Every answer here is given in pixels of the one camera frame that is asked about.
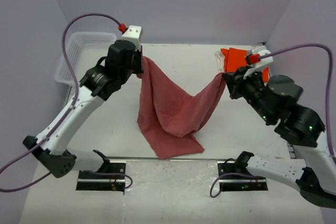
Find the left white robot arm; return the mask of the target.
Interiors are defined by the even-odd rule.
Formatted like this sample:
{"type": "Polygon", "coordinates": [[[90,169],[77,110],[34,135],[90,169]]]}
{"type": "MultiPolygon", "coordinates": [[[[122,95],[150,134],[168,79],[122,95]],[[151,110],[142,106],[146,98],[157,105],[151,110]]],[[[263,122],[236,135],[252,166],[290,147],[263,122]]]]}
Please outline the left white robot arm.
{"type": "Polygon", "coordinates": [[[88,171],[97,178],[108,175],[110,161],[98,150],[91,152],[68,149],[68,144],[85,120],[110,96],[121,89],[130,75],[143,73],[142,46],[139,42],[117,40],[107,56],[88,69],[60,114],[37,136],[27,136],[23,145],[56,178],[71,170],[88,171]]]}

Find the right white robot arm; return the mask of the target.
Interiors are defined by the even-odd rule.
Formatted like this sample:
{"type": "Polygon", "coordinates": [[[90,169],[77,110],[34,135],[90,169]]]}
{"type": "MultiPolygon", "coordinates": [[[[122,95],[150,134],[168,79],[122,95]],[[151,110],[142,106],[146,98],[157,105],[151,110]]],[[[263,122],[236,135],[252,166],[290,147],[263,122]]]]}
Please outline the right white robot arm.
{"type": "Polygon", "coordinates": [[[234,172],[239,178],[264,177],[285,184],[308,202],[322,208],[335,208],[335,163],[328,148],[327,130],[314,110],[301,106],[302,87],[288,76],[277,75],[263,82],[262,73],[245,77],[247,67],[224,73],[231,99],[244,98],[277,133],[296,148],[308,162],[306,167],[281,165],[243,151],[234,172]]]}

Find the pink t shirt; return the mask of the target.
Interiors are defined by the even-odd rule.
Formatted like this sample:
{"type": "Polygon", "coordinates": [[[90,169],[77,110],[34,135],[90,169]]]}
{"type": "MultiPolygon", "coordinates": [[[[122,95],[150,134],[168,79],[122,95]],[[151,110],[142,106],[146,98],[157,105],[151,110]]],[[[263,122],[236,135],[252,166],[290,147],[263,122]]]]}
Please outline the pink t shirt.
{"type": "Polygon", "coordinates": [[[198,154],[204,151],[194,134],[215,111],[225,90],[222,75],[192,96],[174,83],[156,64],[143,57],[139,129],[159,159],[198,154]]]}

